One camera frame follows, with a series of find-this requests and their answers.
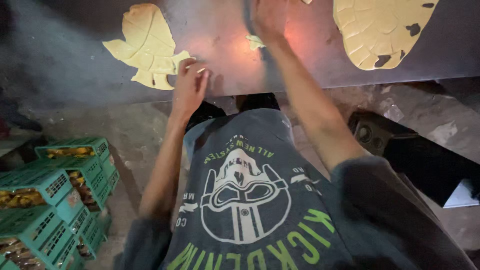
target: dough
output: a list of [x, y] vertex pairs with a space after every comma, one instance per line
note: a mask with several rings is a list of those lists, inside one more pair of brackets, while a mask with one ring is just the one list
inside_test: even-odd
[[190, 58], [187, 51], [173, 55], [175, 41], [160, 9], [153, 4], [133, 5], [123, 14], [125, 41], [115, 39], [103, 45], [117, 60], [138, 68], [132, 81], [145, 86], [172, 90], [167, 74], [178, 74], [178, 65]]
[[438, 0], [334, 0], [333, 18], [352, 63], [398, 66], [420, 37]]
[[266, 47], [262, 40], [257, 36], [245, 36], [246, 39], [250, 41], [250, 49], [255, 50], [256, 48]]

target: t-shirt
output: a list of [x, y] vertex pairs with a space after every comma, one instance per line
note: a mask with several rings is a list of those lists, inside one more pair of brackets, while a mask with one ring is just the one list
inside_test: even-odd
[[174, 232], [134, 221], [116, 269], [475, 269], [386, 160], [347, 160], [330, 182], [290, 125], [257, 109], [192, 128]]

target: hand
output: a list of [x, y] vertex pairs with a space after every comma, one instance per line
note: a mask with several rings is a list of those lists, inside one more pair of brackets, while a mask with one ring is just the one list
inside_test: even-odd
[[256, 35], [267, 45], [283, 39], [288, 0], [251, 0], [250, 18]]
[[198, 109], [205, 97], [209, 71], [204, 70], [200, 73], [197, 71], [205, 67], [205, 63], [197, 62], [193, 58], [180, 62], [177, 84], [173, 90], [171, 117], [185, 122]]

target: person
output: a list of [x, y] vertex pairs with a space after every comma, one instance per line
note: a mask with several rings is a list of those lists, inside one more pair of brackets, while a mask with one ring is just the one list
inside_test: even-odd
[[[252, 0], [254, 30], [331, 181], [295, 150], [281, 111], [205, 116], [209, 71], [197, 73], [207, 65], [186, 59], [140, 217], [115, 268], [475, 269], [408, 182], [357, 143], [284, 37], [287, 6]], [[171, 232], [182, 142], [191, 168]]]

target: helmet graphic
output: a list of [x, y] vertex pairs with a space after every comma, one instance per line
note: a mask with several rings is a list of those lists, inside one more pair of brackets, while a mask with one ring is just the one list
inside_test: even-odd
[[202, 225], [214, 239], [250, 244], [271, 234], [290, 211], [284, 179], [265, 164], [257, 167], [241, 148], [229, 153], [217, 175], [208, 172], [202, 196]]

